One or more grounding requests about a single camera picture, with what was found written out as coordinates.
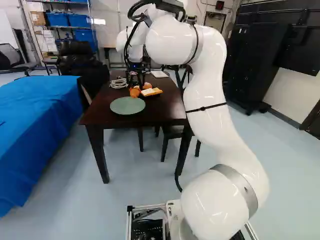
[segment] green plate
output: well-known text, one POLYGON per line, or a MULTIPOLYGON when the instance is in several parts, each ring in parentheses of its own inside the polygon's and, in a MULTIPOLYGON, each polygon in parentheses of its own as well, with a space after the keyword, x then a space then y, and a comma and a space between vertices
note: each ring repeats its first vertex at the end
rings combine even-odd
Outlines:
POLYGON ((120 115, 136 114, 145 109, 145 107, 145 101, 130 96, 117 98, 110 104, 111 111, 120 115))

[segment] blue tarp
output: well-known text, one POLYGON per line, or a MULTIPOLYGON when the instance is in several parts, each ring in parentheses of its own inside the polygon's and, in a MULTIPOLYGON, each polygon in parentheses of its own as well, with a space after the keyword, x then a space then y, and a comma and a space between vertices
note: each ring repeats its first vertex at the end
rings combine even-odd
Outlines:
POLYGON ((82 106, 78 76, 30 76, 0 87, 0 217, 23 206, 82 106))

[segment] whiteboard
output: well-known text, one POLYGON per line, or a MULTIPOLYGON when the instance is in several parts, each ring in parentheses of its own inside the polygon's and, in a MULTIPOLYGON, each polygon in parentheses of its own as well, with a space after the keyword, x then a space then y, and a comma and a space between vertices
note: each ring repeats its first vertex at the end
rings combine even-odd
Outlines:
POLYGON ((9 19, 3 9, 0 9, 0 44, 11 44, 15 49, 19 49, 9 19))

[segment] dark wooden table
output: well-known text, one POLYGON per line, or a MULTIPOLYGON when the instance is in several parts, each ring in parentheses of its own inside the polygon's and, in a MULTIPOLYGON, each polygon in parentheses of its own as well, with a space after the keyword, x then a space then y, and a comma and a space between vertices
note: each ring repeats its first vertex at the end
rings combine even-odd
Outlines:
MULTIPOLYGON (((124 71, 114 70, 110 73, 110 79, 117 76, 125 76, 124 71)), ((176 175, 181 175, 188 153, 192 132, 186 117, 185 107, 181 93, 170 77, 155 78, 147 74, 145 81, 158 87, 162 94, 143 98, 145 109, 135 115, 118 115, 110 110, 110 103, 121 97, 129 96, 129 90, 113 89, 105 84, 90 107, 80 120, 80 125, 85 125, 92 146, 96 163, 102 180, 105 184, 110 181, 104 152, 104 129, 118 128, 142 128, 160 126, 184 126, 184 134, 181 139, 176 175)))

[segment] fire alarm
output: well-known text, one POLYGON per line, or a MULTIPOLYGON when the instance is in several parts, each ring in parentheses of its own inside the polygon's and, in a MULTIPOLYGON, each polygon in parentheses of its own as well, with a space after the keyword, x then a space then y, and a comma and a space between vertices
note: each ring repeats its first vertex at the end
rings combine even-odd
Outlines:
POLYGON ((216 1, 215 4, 215 9, 217 10, 223 10, 225 6, 225 2, 224 1, 216 1))

